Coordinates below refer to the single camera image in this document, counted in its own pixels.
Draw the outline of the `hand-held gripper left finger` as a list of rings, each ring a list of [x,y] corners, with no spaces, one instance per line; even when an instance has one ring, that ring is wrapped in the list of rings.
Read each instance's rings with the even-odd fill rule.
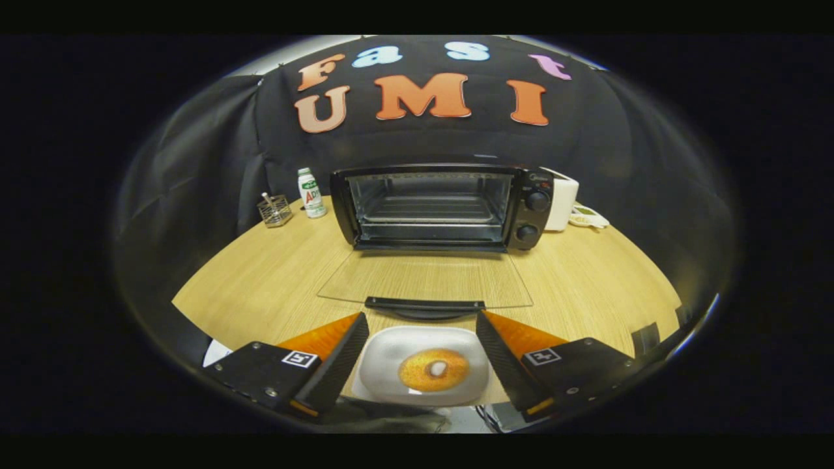
[[[253,341],[205,371],[259,406],[318,418],[336,404],[368,338],[357,312],[277,345]]]

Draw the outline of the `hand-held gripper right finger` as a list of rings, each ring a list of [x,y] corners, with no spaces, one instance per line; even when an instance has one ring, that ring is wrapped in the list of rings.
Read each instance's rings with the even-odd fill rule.
[[[572,416],[624,388],[642,362],[598,339],[568,341],[489,311],[476,335],[510,404],[524,416]]]

